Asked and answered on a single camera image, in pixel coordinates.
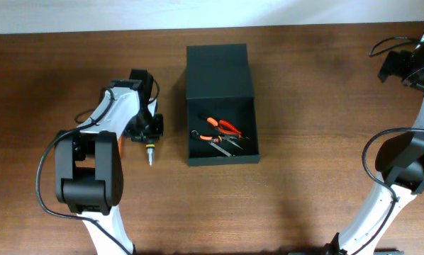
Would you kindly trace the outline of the black yellow stubby screwdriver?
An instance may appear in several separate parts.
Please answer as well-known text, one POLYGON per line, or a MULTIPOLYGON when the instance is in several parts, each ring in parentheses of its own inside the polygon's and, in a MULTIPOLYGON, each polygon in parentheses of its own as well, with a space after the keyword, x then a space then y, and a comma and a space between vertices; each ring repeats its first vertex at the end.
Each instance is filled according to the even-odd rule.
POLYGON ((149 165, 153 165, 154 153, 155 153, 155 145, 154 144, 146 144, 146 152, 148 157, 149 165))

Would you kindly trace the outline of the orange black needle nose pliers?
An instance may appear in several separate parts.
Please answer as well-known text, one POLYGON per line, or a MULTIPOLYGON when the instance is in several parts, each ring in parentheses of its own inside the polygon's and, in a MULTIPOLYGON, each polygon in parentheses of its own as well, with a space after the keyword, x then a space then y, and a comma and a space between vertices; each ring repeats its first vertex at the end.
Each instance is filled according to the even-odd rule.
POLYGON ((223 142, 225 142, 225 141, 229 142, 232 145, 236 146, 237 148, 242 149, 242 147, 235 142, 236 140, 241 140, 241 139, 238 139, 237 137, 232 136, 232 135, 223 134, 223 133, 218 131, 218 121, 224 120, 224 119, 215 118, 215 117, 205 115, 205 114, 199 114, 198 117, 199 117, 200 120, 206 121, 207 124, 208 124, 209 130, 212 130, 212 132, 207 133, 207 134, 202 134, 202 135, 220 135, 220 136, 223 136, 223 138, 224 138, 223 142))

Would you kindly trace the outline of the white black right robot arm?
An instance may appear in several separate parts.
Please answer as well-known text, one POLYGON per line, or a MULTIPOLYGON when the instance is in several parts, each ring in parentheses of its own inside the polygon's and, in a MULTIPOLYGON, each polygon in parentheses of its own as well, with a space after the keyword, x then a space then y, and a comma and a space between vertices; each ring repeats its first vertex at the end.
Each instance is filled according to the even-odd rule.
MULTIPOLYGON (((398 36, 401 47, 383 49, 378 73, 424 93, 424 29, 421 38, 398 36)), ((364 146, 362 166, 374 185, 361 209, 322 249, 322 254, 375 254, 376 246, 401 210, 424 191, 424 97, 413 127, 395 127, 375 134, 364 146)))

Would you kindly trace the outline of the red black cutting pliers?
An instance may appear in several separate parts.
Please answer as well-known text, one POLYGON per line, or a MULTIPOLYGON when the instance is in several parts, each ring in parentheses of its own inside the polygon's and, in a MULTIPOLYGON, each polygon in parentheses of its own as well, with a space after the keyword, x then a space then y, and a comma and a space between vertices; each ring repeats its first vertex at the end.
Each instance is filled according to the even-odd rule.
POLYGON ((249 137, 244 136, 242 131, 237 129, 232 123, 228 122, 227 120, 218 121, 218 131, 226 135, 235 136, 238 139, 249 139, 249 137))

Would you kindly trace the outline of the silver ratchet wrench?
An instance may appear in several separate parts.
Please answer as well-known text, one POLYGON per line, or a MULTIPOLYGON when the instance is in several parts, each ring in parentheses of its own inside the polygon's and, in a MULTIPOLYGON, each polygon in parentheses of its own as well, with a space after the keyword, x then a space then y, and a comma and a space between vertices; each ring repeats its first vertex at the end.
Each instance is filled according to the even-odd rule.
POLYGON ((190 137, 194 140, 206 142, 207 144, 209 144, 213 148, 217 149, 219 152, 226 155, 227 157, 233 156, 230 152, 226 151, 225 149, 223 149, 219 145, 219 143, 221 143, 224 140, 223 136, 220 136, 220 135, 202 135, 198 131, 192 130, 190 132, 190 137))

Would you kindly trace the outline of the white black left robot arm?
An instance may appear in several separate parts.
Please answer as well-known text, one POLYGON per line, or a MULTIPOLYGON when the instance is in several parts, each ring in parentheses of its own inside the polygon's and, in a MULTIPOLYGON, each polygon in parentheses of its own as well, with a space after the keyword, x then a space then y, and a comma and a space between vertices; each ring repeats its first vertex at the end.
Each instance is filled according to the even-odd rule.
POLYGON ((55 195, 81 220, 98 254, 135 254, 118 204, 123 195, 120 140, 145 145, 154 158, 164 132, 152 90, 159 85, 146 69, 113 80, 92 114, 73 131, 59 133, 55 147, 55 195))

